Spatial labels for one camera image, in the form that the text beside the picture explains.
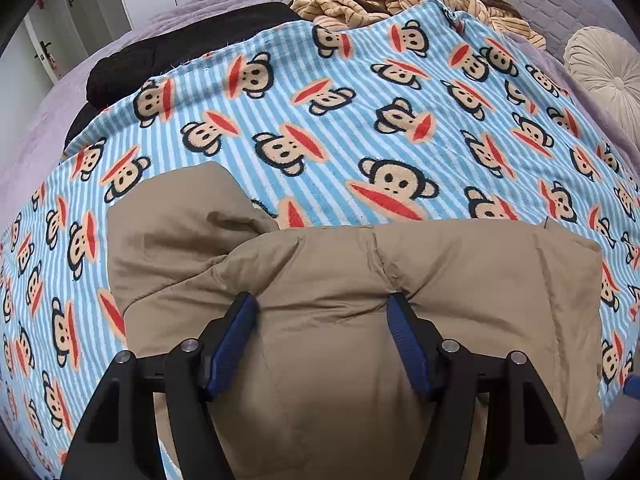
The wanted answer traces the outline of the beige puffer jacket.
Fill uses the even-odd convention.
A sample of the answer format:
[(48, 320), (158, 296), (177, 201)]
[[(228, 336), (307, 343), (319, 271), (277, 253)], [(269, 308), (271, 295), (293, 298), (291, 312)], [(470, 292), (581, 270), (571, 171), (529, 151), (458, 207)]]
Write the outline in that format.
[(580, 457), (599, 446), (601, 251), (550, 218), (282, 230), (206, 162), (108, 208), (107, 276), (138, 356), (198, 336), (240, 292), (257, 327), (210, 408), (239, 479), (405, 479), (431, 414), (385, 304), (471, 351), (526, 353)]

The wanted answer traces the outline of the purple fleece bedspread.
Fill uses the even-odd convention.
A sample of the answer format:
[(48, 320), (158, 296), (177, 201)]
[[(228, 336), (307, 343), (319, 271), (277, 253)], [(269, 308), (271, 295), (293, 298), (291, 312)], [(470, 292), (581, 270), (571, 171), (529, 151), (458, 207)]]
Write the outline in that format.
[(30, 193), (58, 164), (65, 138), (75, 117), (87, 103), (89, 73), (101, 58), (148, 38), (160, 36), (211, 16), (268, 1), (291, 0), (188, 0), (181, 6), (155, 13), (141, 25), (110, 42), (56, 84), (35, 114), (22, 120), (26, 131), (14, 154), (1, 165), (1, 222), (9, 224)]

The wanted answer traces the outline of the round cream pleated cushion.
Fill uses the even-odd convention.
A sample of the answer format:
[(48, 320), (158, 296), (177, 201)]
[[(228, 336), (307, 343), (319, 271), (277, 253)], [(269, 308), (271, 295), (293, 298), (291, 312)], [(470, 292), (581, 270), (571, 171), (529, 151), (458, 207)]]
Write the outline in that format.
[(639, 143), (639, 52), (615, 32), (588, 26), (567, 41), (564, 65), (593, 99)]

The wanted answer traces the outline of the blue striped monkey blanket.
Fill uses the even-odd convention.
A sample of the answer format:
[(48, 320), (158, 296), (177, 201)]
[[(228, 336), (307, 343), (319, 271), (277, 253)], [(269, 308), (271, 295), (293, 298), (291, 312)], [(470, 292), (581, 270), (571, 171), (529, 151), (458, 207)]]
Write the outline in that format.
[(2, 233), (1, 419), (28, 469), (62, 474), (108, 364), (131, 351), (108, 208), (206, 162), (282, 230), (550, 218), (593, 240), (602, 422), (634, 367), (639, 187), (584, 104), (536, 55), (435, 0), (344, 34), (278, 25), (148, 79), (89, 122)]

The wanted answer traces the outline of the black garment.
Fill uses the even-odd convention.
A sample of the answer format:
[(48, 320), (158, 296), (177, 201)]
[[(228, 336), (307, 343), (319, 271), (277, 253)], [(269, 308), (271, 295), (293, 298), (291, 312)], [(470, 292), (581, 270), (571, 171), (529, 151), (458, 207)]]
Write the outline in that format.
[(107, 58), (101, 58), (89, 73), (87, 103), (70, 125), (65, 143), (70, 144), (93, 118), (141, 88), (148, 79), (163, 75), (207, 52), (299, 19), (300, 16), (285, 3), (259, 3), (135, 42)]

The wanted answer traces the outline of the white wardrobe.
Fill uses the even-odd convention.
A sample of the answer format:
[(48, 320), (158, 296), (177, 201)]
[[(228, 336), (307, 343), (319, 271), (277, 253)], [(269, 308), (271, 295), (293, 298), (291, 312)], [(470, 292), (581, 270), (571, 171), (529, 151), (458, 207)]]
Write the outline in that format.
[(192, 0), (1, 0), (1, 132), (16, 140), (74, 69)]

